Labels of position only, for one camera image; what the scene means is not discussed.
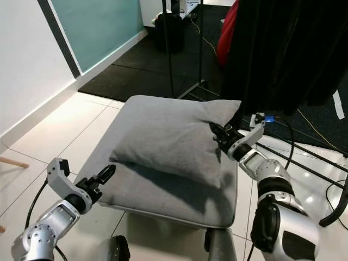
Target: gray pillow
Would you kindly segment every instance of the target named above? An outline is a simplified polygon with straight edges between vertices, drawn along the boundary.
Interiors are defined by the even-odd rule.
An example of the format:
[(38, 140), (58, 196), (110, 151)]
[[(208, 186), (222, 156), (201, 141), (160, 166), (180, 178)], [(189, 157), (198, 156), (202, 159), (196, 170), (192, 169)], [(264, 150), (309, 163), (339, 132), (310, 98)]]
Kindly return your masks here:
[(133, 96), (115, 121), (110, 161), (137, 163), (220, 187), (220, 150), (209, 123), (224, 126), (240, 101)]

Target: wall baseboard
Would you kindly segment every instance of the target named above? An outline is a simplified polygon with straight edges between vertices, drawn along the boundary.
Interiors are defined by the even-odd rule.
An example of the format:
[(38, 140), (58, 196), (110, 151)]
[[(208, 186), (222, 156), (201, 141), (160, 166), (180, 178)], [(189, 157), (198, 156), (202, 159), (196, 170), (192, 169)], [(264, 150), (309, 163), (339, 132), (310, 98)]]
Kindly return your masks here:
[(17, 140), (23, 137), (28, 131), (34, 128), (40, 121), (47, 117), (62, 103), (67, 101), (72, 95), (74, 95), (79, 88), (85, 85), (87, 82), (96, 77), (99, 73), (104, 71), (110, 64), (121, 57), (134, 45), (140, 42), (147, 35), (147, 30), (144, 29), (137, 33), (134, 37), (125, 42), (118, 49), (113, 51), (95, 66), (79, 76), (73, 83), (69, 84), (61, 91), (50, 97), (46, 102), (43, 102), (36, 109), (30, 112), (25, 118), (16, 123), (11, 129), (0, 136), (0, 154), (3, 153), (7, 147), (11, 147)]

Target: black bag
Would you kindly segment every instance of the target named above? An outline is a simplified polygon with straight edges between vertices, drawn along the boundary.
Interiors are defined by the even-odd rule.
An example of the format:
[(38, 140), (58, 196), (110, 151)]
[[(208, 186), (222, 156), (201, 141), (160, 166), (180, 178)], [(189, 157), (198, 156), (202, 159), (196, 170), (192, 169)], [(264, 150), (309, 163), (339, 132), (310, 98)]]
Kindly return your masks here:
[[(176, 53), (184, 48), (183, 21), (178, 14), (167, 14), (166, 18), (169, 50), (171, 53)], [(162, 14), (160, 14), (155, 21), (155, 34), (157, 48), (161, 51), (166, 51), (164, 20)]]

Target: wooden stick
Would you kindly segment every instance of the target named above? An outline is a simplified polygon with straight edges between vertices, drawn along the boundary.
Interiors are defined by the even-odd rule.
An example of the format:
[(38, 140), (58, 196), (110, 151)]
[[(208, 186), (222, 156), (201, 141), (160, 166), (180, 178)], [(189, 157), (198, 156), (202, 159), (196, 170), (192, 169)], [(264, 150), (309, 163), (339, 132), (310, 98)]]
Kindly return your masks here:
[(4, 158), (4, 157), (0, 157), (0, 162), (11, 164), (11, 165), (15, 165), (15, 166), (18, 166), (18, 167), (23, 167), (25, 169), (27, 167), (29, 167), (29, 165), (26, 164), (26, 163), (15, 161), (15, 160)]

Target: gray cushion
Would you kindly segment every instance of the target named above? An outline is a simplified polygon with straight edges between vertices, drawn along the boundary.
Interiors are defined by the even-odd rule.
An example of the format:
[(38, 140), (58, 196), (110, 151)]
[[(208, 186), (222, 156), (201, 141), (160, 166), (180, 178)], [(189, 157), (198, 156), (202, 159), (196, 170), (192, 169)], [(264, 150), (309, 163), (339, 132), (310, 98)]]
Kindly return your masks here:
[[(109, 161), (109, 155), (114, 148), (112, 130), (116, 127), (117, 120), (114, 120), (82, 167), (76, 183), (114, 164)], [(100, 202), (128, 212), (201, 227), (226, 228), (234, 218), (237, 164), (224, 154), (221, 155), (220, 179), (221, 186), (216, 188), (144, 166), (116, 163), (116, 174), (100, 186), (103, 192)]]
[(110, 161), (137, 163), (219, 188), (221, 153), (209, 122), (224, 126), (239, 105), (133, 96), (115, 120)]

